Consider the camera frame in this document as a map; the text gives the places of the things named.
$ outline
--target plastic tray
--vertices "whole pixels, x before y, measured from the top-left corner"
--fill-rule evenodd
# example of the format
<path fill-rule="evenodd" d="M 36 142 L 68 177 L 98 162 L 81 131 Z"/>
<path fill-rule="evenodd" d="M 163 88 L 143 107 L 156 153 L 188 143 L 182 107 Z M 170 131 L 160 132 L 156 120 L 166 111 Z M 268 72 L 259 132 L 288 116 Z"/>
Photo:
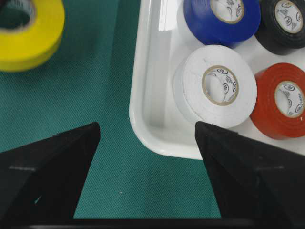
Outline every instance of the plastic tray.
<path fill-rule="evenodd" d="M 201 46 L 203 44 L 186 25 L 183 0 L 141 1 L 130 122 L 139 140 L 158 154 L 202 159 L 194 138 L 194 126 L 179 112 L 173 97 L 173 77 L 178 65 Z M 253 36 L 235 50 L 248 62 L 253 73 L 279 62 L 289 62 L 305 70 L 305 49 L 278 56 L 267 51 Z M 305 155 L 303 137 L 268 138 L 250 118 L 231 130 Z"/>

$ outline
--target green textured mat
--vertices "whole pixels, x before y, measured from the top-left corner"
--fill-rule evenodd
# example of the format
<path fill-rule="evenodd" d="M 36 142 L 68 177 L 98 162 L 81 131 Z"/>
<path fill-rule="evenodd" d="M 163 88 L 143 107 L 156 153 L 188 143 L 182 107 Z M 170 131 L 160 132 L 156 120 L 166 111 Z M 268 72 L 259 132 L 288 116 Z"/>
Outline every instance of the green textured mat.
<path fill-rule="evenodd" d="M 75 217 L 219 217 L 202 161 L 160 156 L 132 131 L 140 2 L 63 2 L 65 32 L 51 60 L 0 73 L 0 152 L 97 121 L 102 138 Z"/>

